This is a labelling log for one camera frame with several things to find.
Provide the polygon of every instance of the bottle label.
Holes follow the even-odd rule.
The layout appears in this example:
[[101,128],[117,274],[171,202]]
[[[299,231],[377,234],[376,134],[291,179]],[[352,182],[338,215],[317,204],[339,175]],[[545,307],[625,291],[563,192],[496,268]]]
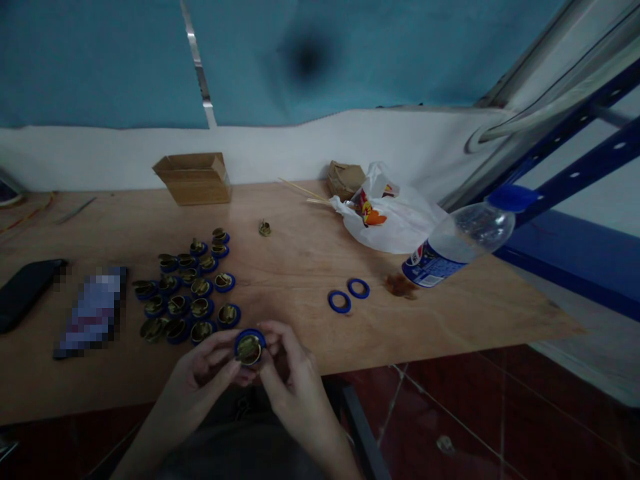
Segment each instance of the bottle label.
[[466,263],[447,260],[442,255],[439,255],[431,248],[429,240],[426,240],[402,264],[402,272],[416,285],[431,288],[464,266],[466,266]]

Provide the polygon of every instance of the smartphone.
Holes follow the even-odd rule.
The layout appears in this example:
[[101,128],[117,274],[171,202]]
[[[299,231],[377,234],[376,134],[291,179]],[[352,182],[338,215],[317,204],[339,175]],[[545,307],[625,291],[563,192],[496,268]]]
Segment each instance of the smartphone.
[[0,289],[0,334],[18,325],[66,265],[62,259],[30,263]]

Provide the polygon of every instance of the wooden table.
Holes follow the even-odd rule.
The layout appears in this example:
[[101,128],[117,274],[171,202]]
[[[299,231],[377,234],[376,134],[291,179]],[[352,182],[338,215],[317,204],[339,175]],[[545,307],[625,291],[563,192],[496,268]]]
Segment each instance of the wooden table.
[[[320,182],[302,185],[322,192]],[[97,199],[62,225],[54,222],[92,196]],[[33,195],[0,212],[0,225],[46,202]],[[272,236],[258,234],[259,220]],[[460,271],[417,301],[396,298],[383,286],[405,255],[376,252],[356,242],[330,208],[310,204],[283,184],[234,187],[231,203],[177,206],[165,190],[62,193],[54,204],[0,237],[0,284],[23,265],[65,258],[64,283],[51,288],[14,331],[0,336],[0,425],[153,401],[176,360],[191,348],[139,337],[143,309],[131,282],[159,276],[159,253],[186,253],[193,237],[211,240],[215,227],[231,236],[218,271],[237,286],[213,294],[216,304],[242,309],[243,328],[262,319],[290,323],[318,358],[323,374],[364,369],[581,332],[562,310],[489,256]],[[105,349],[83,358],[52,360],[85,275],[97,267],[129,268],[120,332]],[[327,304],[350,277],[371,286],[348,315]]]

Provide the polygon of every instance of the orange wire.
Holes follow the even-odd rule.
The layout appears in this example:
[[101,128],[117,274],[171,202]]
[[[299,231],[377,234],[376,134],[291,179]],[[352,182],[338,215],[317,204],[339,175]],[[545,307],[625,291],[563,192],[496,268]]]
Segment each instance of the orange wire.
[[51,206],[51,204],[53,203],[54,197],[55,197],[55,192],[50,192],[49,193],[49,201],[46,204],[36,208],[36,210],[32,211],[26,217],[22,217],[20,220],[13,222],[10,226],[0,230],[0,235],[2,235],[3,233],[8,232],[12,228],[17,227],[22,222],[26,222],[27,220],[30,220],[30,219],[34,218],[38,213],[42,212],[42,210],[45,210],[45,209],[49,208]]

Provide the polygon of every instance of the hand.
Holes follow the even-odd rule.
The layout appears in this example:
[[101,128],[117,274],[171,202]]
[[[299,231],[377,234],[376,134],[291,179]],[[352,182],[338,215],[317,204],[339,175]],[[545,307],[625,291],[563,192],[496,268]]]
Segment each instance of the hand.
[[[333,413],[322,385],[314,354],[300,344],[290,326],[269,320],[259,324],[266,333],[260,378],[278,416],[289,434],[308,452],[330,478],[361,478],[346,435]],[[282,382],[272,355],[282,344],[290,376]]]
[[238,333],[214,333],[178,360],[112,478],[135,478],[158,466],[198,428],[231,383],[247,386],[252,382],[256,373],[232,359],[231,344]]

